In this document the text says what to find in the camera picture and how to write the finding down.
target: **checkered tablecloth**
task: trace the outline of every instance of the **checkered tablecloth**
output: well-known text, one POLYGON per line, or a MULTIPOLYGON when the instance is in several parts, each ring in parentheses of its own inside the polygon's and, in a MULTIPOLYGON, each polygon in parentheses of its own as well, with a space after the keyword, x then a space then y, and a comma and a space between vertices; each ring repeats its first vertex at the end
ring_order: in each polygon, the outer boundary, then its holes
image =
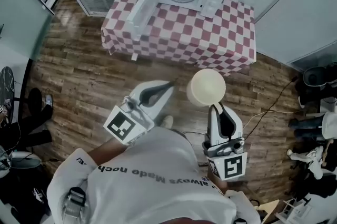
POLYGON ((137 0, 115 0, 102 25, 102 45, 111 52, 196 63, 228 76, 256 61, 254 10, 224 0, 210 19, 191 9, 158 4, 139 41, 125 21, 137 0))

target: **cup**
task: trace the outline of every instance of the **cup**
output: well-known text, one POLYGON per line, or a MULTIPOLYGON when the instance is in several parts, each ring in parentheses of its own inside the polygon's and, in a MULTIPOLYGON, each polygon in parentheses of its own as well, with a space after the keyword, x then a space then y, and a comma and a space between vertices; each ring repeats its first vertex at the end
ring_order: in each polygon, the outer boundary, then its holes
POLYGON ((225 92, 226 83, 223 76, 212 69, 199 70, 186 88, 187 98, 198 107, 217 106, 225 92))

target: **floor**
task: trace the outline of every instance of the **floor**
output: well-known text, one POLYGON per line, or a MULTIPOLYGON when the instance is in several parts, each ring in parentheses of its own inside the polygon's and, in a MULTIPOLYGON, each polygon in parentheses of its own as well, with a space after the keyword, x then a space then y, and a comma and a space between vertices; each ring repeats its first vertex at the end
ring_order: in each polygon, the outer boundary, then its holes
MULTIPOLYGON (((176 80, 173 97, 163 114, 174 116, 174 128, 179 131, 205 133, 207 108, 197 108, 186 98, 185 89, 197 68, 171 61, 139 58, 131 61, 129 55, 113 54, 102 48, 102 18, 87 17, 76 0, 59 0, 55 17, 41 49, 41 55, 32 66, 26 93, 33 87, 43 94, 52 94, 54 113, 47 124, 53 143, 35 147, 43 160, 64 160, 74 149, 90 150, 109 138, 103 123, 114 105, 140 82, 176 80)), ((245 125, 258 113, 268 109, 292 77, 293 69, 264 55, 241 73, 225 78, 227 89, 223 103, 238 113, 245 125)), ((274 111, 294 112, 299 109, 293 84, 284 90, 274 111)), ((292 182, 289 176, 292 162, 286 149, 295 143, 288 120, 291 113, 267 114, 246 140, 248 152, 245 181, 242 186, 250 196, 261 201, 284 199, 292 182)), ((256 125, 255 117, 244 129, 247 135, 256 125)), ((187 133, 200 163, 205 162, 201 143, 203 135, 187 133)), ((53 173, 60 162, 46 161, 53 173)))

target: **jeans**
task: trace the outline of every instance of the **jeans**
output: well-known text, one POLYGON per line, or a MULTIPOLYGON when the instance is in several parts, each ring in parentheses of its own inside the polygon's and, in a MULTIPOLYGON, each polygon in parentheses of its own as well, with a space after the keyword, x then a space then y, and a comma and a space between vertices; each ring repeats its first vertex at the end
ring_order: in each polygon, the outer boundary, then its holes
POLYGON ((52 114, 53 108, 50 105, 46 105, 39 114, 19 119, 18 123, 0 128, 0 145, 5 150, 8 150, 14 147, 18 141, 16 148, 25 148, 51 142, 52 137, 49 131, 28 134, 50 119, 52 114))
POLYGON ((316 118, 310 118, 305 120, 293 120, 290 121, 289 127, 295 129, 294 134, 296 138, 318 138, 323 137, 322 129, 319 129, 319 126, 322 126, 323 115, 316 118))

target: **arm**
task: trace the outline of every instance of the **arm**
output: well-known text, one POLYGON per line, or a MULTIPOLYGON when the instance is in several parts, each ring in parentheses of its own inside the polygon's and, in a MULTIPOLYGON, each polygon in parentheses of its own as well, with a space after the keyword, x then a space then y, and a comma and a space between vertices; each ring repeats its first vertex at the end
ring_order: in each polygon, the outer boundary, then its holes
POLYGON ((62 223, 62 203, 70 188, 81 186, 97 165, 113 159, 126 148, 127 146, 112 138, 89 153, 76 149, 58 167, 47 190, 48 204, 56 224, 62 223))
POLYGON ((90 151, 88 155, 96 162, 97 165, 101 165, 123 153, 126 148, 126 145, 121 144, 115 138, 111 138, 101 146, 90 151))
POLYGON ((215 176, 209 167, 207 170, 207 177, 221 190, 223 194, 228 190, 228 184, 226 181, 222 181, 219 177, 215 176))

